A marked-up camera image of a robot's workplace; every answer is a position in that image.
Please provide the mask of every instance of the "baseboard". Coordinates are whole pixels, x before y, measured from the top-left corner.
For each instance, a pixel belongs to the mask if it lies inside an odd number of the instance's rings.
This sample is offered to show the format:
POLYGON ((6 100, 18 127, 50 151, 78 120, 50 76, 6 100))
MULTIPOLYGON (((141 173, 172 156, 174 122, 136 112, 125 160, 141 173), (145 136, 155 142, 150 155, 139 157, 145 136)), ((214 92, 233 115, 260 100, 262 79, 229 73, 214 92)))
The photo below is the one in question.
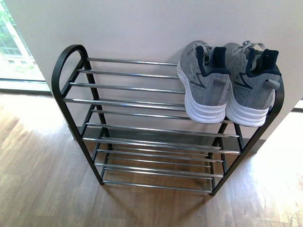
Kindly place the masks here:
MULTIPOLYGON (((98 138, 100 129, 87 128, 85 137, 98 138)), ((192 135, 176 135, 174 133, 138 133, 136 131, 121 131, 121 130, 110 130, 109 134, 113 138, 123 138, 130 140, 146 140, 146 141, 158 141, 158 142, 175 142, 196 144, 196 145, 207 145, 211 146, 213 143, 213 137, 207 136, 192 136, 192 135)), ((239 150, 238 141, 236 138, 222 138, 225 150, 239 150)), ((250 150, 251 154, 256 154, 266 140, 258 140, 253 148, 250 150)))

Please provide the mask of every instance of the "metal bar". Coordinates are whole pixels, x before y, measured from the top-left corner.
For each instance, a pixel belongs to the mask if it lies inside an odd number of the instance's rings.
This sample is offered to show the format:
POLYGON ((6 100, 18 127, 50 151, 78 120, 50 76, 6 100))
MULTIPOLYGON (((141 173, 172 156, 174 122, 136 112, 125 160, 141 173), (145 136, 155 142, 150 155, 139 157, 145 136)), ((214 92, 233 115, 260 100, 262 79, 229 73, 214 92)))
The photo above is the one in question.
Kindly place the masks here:
POLYGON ((157 185, 149 185, 149 184, 138 184, 138 183, 126 183, 126 182, 117 182, 117 181, 103 181, 103 182, 104 183, 112 183, 112 184, 130 185, 130 186, 149 187, 149 188, 162 188, 162 189, 173 189, 173 190, 179 190, 179 191, 212 193, 212 191, 200 190, 200 189, 166 187, 166 186, 157 186, 157 185))
POLYGON ((253 136, 250 138, 250 140, 245 145, 243 151, 241 154, 236 158, 236 160, 233 162, 233 164, 228 169, 227 173, 225 174, 224 178, 222 178, 217 186, 213 189, 212 196, 216 195, 216 193, 219 191, 219 189, 223 186, 223 184, 227 181, 227 179, 231 176, 231 174, 235 171, 237 166, 241 163, 241 161, 246 157, 246 155, 249 153, 249 151, 253 148, 253 146, 256 144, 256 142, 260 139, 260 137, 263 135, 263 133, 266 131, 266 129, 271 125, 273 120, 278 116, 280 113, 283 102, 284 102, 284 84, 282 77, 280 77, 279 81, 280 88, 276 90, 276 98, 275 98, 275 104, 273 108, 269 111, 267 118, 265 120, 265 123, 258 127, 258 129, 255 131, 253 136))
POLYGON ((176 174, 183 174, 183 175, 220 177, 220 178, 223 177, 223 175, 220 175, 220 174, 207 174, 207 173, 187 172, 187 171, 169 170, 169 169, 151 169, 151 168, 141 168, 141 167, 134 167, 134 166, 109 165, 109 164, 102 164, 102 163, 96 163, 95 165, 109 167, 109 168, 134 169, 134 170, 143 170, 143 171, 160 172, 160 173, 171 173, 171 174, 176 173, 176 174))
POLYGON ((154 88, 124 87, 124 86, 99 85, 99 84, 87 84, 87 83, 75 83, 75 82, 70 82, 70 85, 76 87, 94 87, 94 88, 128 90, 128 91, 149 91, 149 92, 160 92, 160 93, 171 93, 171 94, 185 94, 184 90, 162 90, 162 89, 154 89, 154 88))
MULTIPOLYGON (((91 65, 90 65, 90 62, 89 62, 89 61, 86 61, 86 62, 85 62, 84 68, 85 68, 86 70, 91 70, 91 65)), ((87 80, 88 80, 88 82, 89 82, 90 84, 95 84, 95 79, 94 79, 94 75, 93 75, 93 74, 91 74, 91 73, 86 73, 86 77, 87 77, 87 80)), ((92 93, 92 95, 93 95, 93 99, 94 99, 94 100, 99 100, 99 93, 98 93, 98 90, 97 90, 96 88, 93 88, 93 87, 91 87, 90 90, 91 90, 91 93, 92 93)), ((97 108, 97 110, 103 110, 102 105, 97 105, 96 108, 97 108)), ((104 114, 98 114, 98 116, 99 116, 99 119, 100 119, 101 123, 102 123, 102 124, 106 124, 106 119, 105 119, 104 114)), ((106 137, 110 137, 108 129, 105 130, 104 135, 105 135, 106 137)))
POLYGON ((62 93, 60 91, 60 75, 63 69, 63 66, 66 62, 66 60, 69 58, 69 56, 71 54, 73 54, 74 52, 78 52, 81 56, 81 59, 83 61, 86 60, 86 58, 88 57, 87 52, 85 50, 85 48, 82 45, 71 45, 69 47, 67 47, 59 56, 54 70, 53 70, 53 75, 52 75, 52 91, 53 91, 53 96, 56 99, 65 119, 66 122, 69 125, 69 128, 71 129, 72 134, 74 135, 76 141, 78 142, 85 158, 87 159, 95 177, 97 178, 98 182, 100 184, 102 184, 102 178, 99 175, 99 172, 97 170, 97 168, 94 165, 93 160, 91 159, 90 153, 84 143, 84 141, 82 140, 82 137, 78 131, 78 128, 75 124, 75 121, 71 115, 71 112, 69 111, 66 103, 63 101, 63 96, 62 93))
POLYGON ((140 131, 152 131, 152 132, 167 132, 176 134, 187 134, 195 136, 219 136, 219 137, 233 137, 237 138, 238 135, 228 135, 228 134, 217 134, 217 133, 206 133, 206 132, 195 132, 195 131, 180 131, 180 130, 167 130, 167 129, 149 129, 149 128, 137 128, 137 127, 127 127, 119 125, 108 125, 108 124, 97 124, 97 123, 86 123, 89 127, 94 128, 108 128, 108 129, 118 129, 118 130, 140 130, 140 131))
POLYGON ((144 64, 144 65, 162 65, 162 66, 177 66, 174 63, 155 62, 155 61, 130 61, 121 59, 105 59, 105 58, 87 58, 88 61, 101 61, 112 63, 127 63, 127 64, 144 64))
MULTIPOLYGON (((104 114, 116 114, 116 115, 126 115, 126 116, 139 116, 139 117, 157 117, 157 118, 167 118, 167 119, 177 119, 177 120, 190 120, 189 117, 182 116, 167 116, 167 115, 157 115, 157 114, 143 114, 143 113, 124 113, 118 111, 107 111, 107 110, 92 110, 94 113, 104 113, 104 114)), ((231 121, 223 120, 222 123, 232 123, 231 121)))
POLYGON ((83 140, 101 142, 101 143, 113 143, 113 144, 126 144, 126 145, 138 145, 138 146, 150 146, 150 147, 162 147, 162 148, 174 148, 174 149, 185 149, 185 150, 196 150, 198 151, 212 151, 213 153, 219 154, 240 154, 239 151, 220 150, 220 147, 211 147, 203 145, 183 144, 183 143, 167 143, 167 142, 155 142, 155 141, 144 141, 144 140, 130 140, 130 139, 119 139, 119 138, 83 138, 83 140))
POLYGON ((119 150, 108 151, 108 150, 103 150, 103 149, 97 149, 97 151, 107 152, 110 154, 145 156, 145 157, 161 157, 161 158, 169 158, 169 159, 192 160, 192 161, 199 161, 199 162, 220 162, 220 163, 223 162, 222 160, 216 160, 216 159, 181 157, 181 156, 171 156, 171 155, 155 155, 155 154, 146 154, 146 153, 126 152, 126 151, 119 151, 119 150))
POLYGON ((100 98, 100 101, 107 101, 107 102, 120 102, 120 103, 136 103, 136 104, 148 104, 148 105, 164 105, 164 106, 180 106, 184 107, 184 104, 178 103, 159 103, 159 102, 146 102, 146 101, 134 101, 134 100, 114 100, 114 99, 107 99, 107 98, 100 98))
POLYGON ((61 94, 62 94, 62 97, 66 97, 68 92, 70 91, 71 89, 71 86, 69 85, 70 82, 74 82, 78 75, 79 75, 79 69, 83 68, 84 64, 85 64, 85 59, 81 59, 77 66, 75 67, 75 69, 73 70, 73 72, 71 73, 70 77, 67 79, 63 89, 61 90, 61 94))
MULTIPOLYGON (((226 129, 226 127, 227 127, 227 124, 226 123, 222 123, 221 126, 220 126, 220 128, 219 128, 218 134, 223 134, 224 131, 225 131, 225 129, 226 129)), ((212 146, 216 147, 216 146, 218 146, 218 144, 219 144, 219 137, 216 137, 214 139, 214 141, 213 141, 212 146)), ((213 153, 209 152, 208 153, 208 158, 212 158, 212 157, 213 157, 213 153)))
MULTIPOLYGON (((109 153, 107 152, 105 154, 105 158, 104 158, 104 163, 103 165, 107 165, 107 162, 108 162, 108 156, 109 156, 109 153)), ((103 166, 102 170, 101 170, 101 173, 100 173, 100 176, 101 176, 101 179, 103 180, 103 177, 104 177, 104 173, 105 173, 105 167, 103 166)))
POLYGON ((108 157, 108 159, 123 160, 123 161, 134 161, 134 162, 158 163, 158 164, 169 164, 169 165, 177 165, 177 166, 195 166, 195 167, 210 168, 210 166, 205 166, 205 165, 193 165, 193 164, 188 164, 188 163, 176 163, 176 162, 149 161, 149 160, 123 158, 123 157, 108 157))
MULTIPOLYGON (((209 163, 210 164, 210 173, 211 174, 214 174, 214 165, 212 163, 209 163)), ((215 182, 215 179, 214 177, 212 177, 212 188, 213 188, 213 191, 216 187, 216 182, 215 182)))
POLYGON ((134 173, 134 174, 151 174, 151 175, 160 175, 160 176, 174 176, 174 177, 183 177, 183 178, 192 178, 192 179, 202 179, 202 180, 211 180, 210 177, 199 177, 199 176, 184 176, 177 174, 161 174, 161 173, 153 173, 153 172, 144 172, 144 171, 134 171, 134 170, 124 170, 124 169, 111 169, 105 168, 105 170, 109 171, 117 171, 117 172, 126 172, 126 173, 134 173))
POLYGON ((66 103, 81 103, 81 104, 91 104, 91 105, 109 105, 109 106, 123 106, 123 107, 132 107, 132 108, 145 108, 145 109, 155 109, 155 110, 171 110, 171 111, 183 111, 185 112, 185 108, 183 107, 165 107, 165 106, 153 106, 153 105, 137 105, 137 104, 129 104, 127 102, 109 102, 109 101, 97 101, 97 100, 84 100, 84 99, 76 99, 76 98, 64 98, 64 102, 66 103))
POLYGON ((93 73, 99 75, 113 75, 113 76, 126 76, 126 77, 148 77, 148 78, 161 78, 161 79, 179 79, 178 76, 169 75, 152 75, 152 74, 141 74, 141 73, 127 73, 127 72, 109 72, 99 70, 78 70, 84 73, 93 73))
POLYGON ((142 148, 123 148, 123 147, 113 147, 113 149, 123 149, 123 150, 138 150, 138 151, 147 151, 147 152, 158 152, 158 153, 168 153, 168 154, 178 154, 178 155, 194 155, 194 156, 203 156, 207 157, 207 154, 197 154, 197 153, 188 153, 188 152, 173 152, 173 151, 164 151, 164 150, 152 150, 152 149, 142 149, 142 148))
MULTIPOLYGON (((99 137, 98 137, 98 138, 101 138, 101 137, 104 135, 104 132, 105 132, 105 129, 102 128, 101 131, 100 131, 100 134, 99 134, 99 137)), ((99 149, 100 144, 101 144, 101 143, 96 143, 96 145, 95 145, 94 153, 93 153, 93 155, 92 155, 92 157, 91 157, 91 158, 93 159, 94 162, 95 162, 95 160, 96 160, 97 153, 98 153, 97 149, 99 149)))
POLYGON ((87 122, 89 122, 89 120, 90 120, 90 118, 91 118, 91 116, 92 116, 92 114, 93 114, 93 112, 92 112, 92 110, 95 108, 95 105, 91 105, 90 106, 90 108, 89 108, 89 110, 88 110, 88 112, 87 112, 87 114, 86 114, 86 117, 85 117, 85 119, 84 119, 84 122, 83 122, 83 124, 82 124, 82 127, 80 128, 80 130, 79 130, 79 133, 80 133, 80 135, 83 137, 83 135, 84 135, 84 133, 85 133, 85 130, 86 130, 86 128, 87 128, 87 122))
POLYGON ((243 137, 242 137, 242 132, 241 132, 241 128, 238 124, 234 124, 235 126, 235 131, 236 131, 236 134, 239 135, 239 137, 237 138, 238 140, 238 144, 239 144, 239 148, 240 148, 240 151, 242 152, 243 151, 243 148, 245 147, 245 144, 244 144, 244 141, 243 141, 243 137))
MULTIPOLYGON (((221 149, 223 149, 223 141, 222 138, 219 138, 219 146, 221 147, 221 149)), ((225 160, 225 154, 220 154, 221 155, 221 160, 222 162, 222 168, 223 168, 223 172, 224 174, 226 174, 226 172, 228 171, 227 168, 227 164, 226 164, 226 160, 225 160)))

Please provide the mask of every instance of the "laminate floor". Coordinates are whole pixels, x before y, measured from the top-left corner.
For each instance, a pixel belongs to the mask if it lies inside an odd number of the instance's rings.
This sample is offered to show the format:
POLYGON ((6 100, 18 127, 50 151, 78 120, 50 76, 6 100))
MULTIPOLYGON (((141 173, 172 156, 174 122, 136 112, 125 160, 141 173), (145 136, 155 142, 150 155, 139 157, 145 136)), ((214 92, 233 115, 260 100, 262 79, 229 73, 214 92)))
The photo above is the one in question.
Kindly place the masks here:
POLYGON ((301 227, 303 114, 214 196, 100 186, 49 96, 0 93, 0 227, 301 227))

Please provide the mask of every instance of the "white wall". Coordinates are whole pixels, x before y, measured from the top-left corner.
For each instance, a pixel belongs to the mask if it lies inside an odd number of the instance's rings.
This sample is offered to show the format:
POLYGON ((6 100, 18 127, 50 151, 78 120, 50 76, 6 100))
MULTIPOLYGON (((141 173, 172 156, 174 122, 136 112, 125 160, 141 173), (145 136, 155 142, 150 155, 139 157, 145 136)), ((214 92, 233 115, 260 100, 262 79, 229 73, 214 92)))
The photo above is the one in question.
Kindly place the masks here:
POLYGON ((182 49, 196 39, 217 46, 251 40, 279 50, 285 84, 283 110, 263 139, 303 97, 301 0, 5 3, 49 85, 59 54, 71 44, 84 45, 91 57, 178 62, 182 49))

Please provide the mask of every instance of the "curved top rail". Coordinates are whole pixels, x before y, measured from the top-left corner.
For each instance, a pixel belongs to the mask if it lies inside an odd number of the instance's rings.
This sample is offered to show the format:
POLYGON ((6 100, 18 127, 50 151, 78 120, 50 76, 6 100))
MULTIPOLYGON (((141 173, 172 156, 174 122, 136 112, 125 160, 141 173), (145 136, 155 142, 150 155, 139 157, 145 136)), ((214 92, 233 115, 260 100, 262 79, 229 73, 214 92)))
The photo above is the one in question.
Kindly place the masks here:
POLYGON ((75 45, 70 45, 69 47, 65 48, 65 50, 60 54, 60 56, 55 64, 55 67, 53 69, 52 90, 53 90, 53 95, 56 99, 62 97, 62 94, 60 91, 60 86, 59 86, 59 80, 60 80, 60 75, 61 75, 63 66, 64 66, 66 60, 69 58, 69 56, 74 52, 79 52, 79 54, 81 56, 81 60, 79 61, 77 66, 80 66, 80 65, 86 66, 85 63, 87 62, 88 54, 87 54, 87 51, 84 48, 84 46, 75 44, 75 45))

